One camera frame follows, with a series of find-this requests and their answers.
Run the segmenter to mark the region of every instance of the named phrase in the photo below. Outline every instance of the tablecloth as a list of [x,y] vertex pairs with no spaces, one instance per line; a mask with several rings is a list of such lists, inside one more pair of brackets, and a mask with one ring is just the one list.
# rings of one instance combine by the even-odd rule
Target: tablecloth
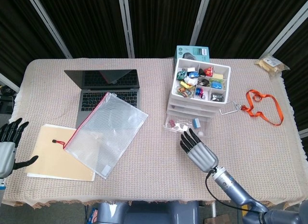
[[[275,127],[243,111],[217,114],[208,124],[210,136],[203,141],[219,157],[219,165],[260,201],[294,204],[307,198],[308,164],[296,129],[293,110],[281,77],[267,72],[249,59],[211,59],[231,67],[229,101],[248,105],[249,89],[273,94],[284,112]],[[64,73],[66,69],[137,69],[140,109],[149,115],[107,180],[94,182],[27,177],[14,171],[7,179],[4,203],[27,203],[34,207],[50,201],[94,200],[203,200],[213,198],[205,189],[205,174],[186,156],[180,135],[164,128],[172,85],[173,59],[41,59],[31,62],[15,100],[12,120],[22,117],[30,124],[23,133],[16,161],[28,160],[39,129],[44,124],[75,127],[80,88]],[[256,105],[270,119],[279,121],[273,101]],[[209,180],[211,191],[228,200]]]

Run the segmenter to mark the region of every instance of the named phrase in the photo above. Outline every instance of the folder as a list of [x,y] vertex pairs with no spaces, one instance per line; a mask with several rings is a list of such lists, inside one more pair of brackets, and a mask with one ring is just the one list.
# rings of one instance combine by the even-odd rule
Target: folder
[[94,181],[95,172],[63,150],[75,129],[45,124],[41,127],[32,156],[38,159],[26,168],[27,176],[80,181]]

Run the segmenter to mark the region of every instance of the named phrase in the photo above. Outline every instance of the teal box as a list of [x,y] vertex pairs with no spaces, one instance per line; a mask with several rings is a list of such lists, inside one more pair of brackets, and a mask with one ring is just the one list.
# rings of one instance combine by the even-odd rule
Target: teal box
[[177,63],[179,58],[210,62],[208,47],[177,46],[174,55],[174,64]]

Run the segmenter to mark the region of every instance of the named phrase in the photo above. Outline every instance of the lanyard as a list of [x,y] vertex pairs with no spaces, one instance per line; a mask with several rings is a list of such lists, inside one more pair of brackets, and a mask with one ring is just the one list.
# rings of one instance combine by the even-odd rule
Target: lanyard
[[[252,110],[254,109],[254,104],[253,104],[253,101],[251,100],[251,97],[250,97],[250,94],[249,93],[253,93],[253,100],[256,101],[256,102],[260,102],[263,98],[266,98],[266,97],[270,97],[274,100],[275,102],[275,105],[276,105],[276,109],[277,109],[277,112],[278,112],[278,115],[279,115],[279,118],[280,118],[280,123],[279,124],[275,124],[273,122],[271,122],[262,112],[258,111],[256,112],[255,114],[252,112]],[[249,90],[247,93],[246,93],[246,98],[247,98],[247,101],[249,103],[249,106],[250,108],[246,107],[245,105],[241,106],[241,110],[242,111],[245,111],[247,112],[251,117],[261,117],[262,119],[264,119],[265,121],[267,121],[268,123],[271,123],[275,126],[279,126],[282,124],[283,122],[283,113],[282,113],[282,110],[279,106],[279,103],[278,101],[276,100],[276,98],[270,94],[261,94],[260,92],[258,92],[257,90]]]

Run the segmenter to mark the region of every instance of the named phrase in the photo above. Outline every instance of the plastic storage organizer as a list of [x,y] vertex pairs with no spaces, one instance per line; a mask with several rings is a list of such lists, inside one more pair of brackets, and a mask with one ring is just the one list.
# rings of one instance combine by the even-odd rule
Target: plastic storage organizer
[[[223,75],[223,79],[219,79],[222,84],[222,89],[211,88],[209,85],[207,87],[197,85],[195,86],[195,90],[191,98],[178,94],[177,88],[180,86],[180,81],[177,80],[177,73],[181,71],[182,68],[194,67],[198,72],[199,69],[206,69],[211,66],[213,67],[214,73]],[[170,128],[170,125],[168,124],[170,116],[186,119],[198,118],[200,121],[208,122],[217,112],[219,112],[222,107],[224,107],[228,101],[230,73],[231,68],[229,66],[189,59],[178,59],[167,106],[168,116],[165,127]],[[203,79],[211,81],[214,80],[214,77],[205,76]],[[197,88],[202,88],[203,92],[207,94],[205,99],[201,99],[195,94]],[[223,101],[211,101],[210,99],[212,93],[222,94],[224,98]]]

